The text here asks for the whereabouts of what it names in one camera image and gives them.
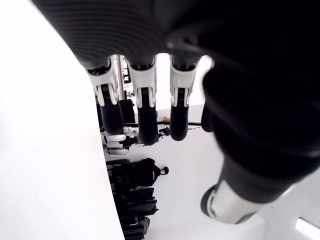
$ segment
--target strap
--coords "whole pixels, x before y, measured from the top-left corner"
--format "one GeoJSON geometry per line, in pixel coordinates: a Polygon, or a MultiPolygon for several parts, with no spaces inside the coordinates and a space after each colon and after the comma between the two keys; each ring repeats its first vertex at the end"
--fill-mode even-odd
{"type": "Polygon", "coordinates": [[[160,170],[160,175],[167,175],[168,173],[169,173],[169,168],[167,166],[165,166],[160,170]]]}

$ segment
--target robotic hand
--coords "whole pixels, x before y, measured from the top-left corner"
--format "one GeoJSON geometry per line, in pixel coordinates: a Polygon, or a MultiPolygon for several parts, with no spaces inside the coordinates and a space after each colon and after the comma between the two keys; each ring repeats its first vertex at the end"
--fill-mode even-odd
{"type": "Polygon", "coordinates": [[[105,130],[122,133],[113,54],[129,63],[144,144],[157,140],[156,55],[171,55],[170,134],[183,140],[197,62],[202,128],[225,155],[202,211],[238,224],[320,166],[319,14],[284,0],[33,0],[87,70],[105,130]]]}

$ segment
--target black backpack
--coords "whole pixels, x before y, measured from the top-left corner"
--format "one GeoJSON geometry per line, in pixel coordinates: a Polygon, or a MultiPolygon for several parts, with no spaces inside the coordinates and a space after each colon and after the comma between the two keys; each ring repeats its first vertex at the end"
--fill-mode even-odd
{"type": "Polygon", "coordinates": [[[136,187],[149,187],[155,183],[160,175],[167,175],[168,173],[168,167],[160,169],[155,165],[155,160],[146,158],[130,163],[128,179],[134,189],[136,187]]]}

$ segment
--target ceiling light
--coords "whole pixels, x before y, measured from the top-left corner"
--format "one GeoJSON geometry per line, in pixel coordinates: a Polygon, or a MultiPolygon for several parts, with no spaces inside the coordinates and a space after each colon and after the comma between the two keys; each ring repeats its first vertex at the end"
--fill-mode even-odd
{"type": "Polygon", "coordinates": [[[302,217],[296,221],[295,228],[314,240],[320,240],[320,227],[302,217]]]}

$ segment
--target white panel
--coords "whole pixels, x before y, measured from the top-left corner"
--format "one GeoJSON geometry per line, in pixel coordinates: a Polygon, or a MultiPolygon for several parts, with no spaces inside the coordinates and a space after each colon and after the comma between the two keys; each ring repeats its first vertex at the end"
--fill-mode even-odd
{"type": "Polygon", "coordinates": [[[0,239],[124,239],[88,76],[29,1],[0,29],[0,239]]]}

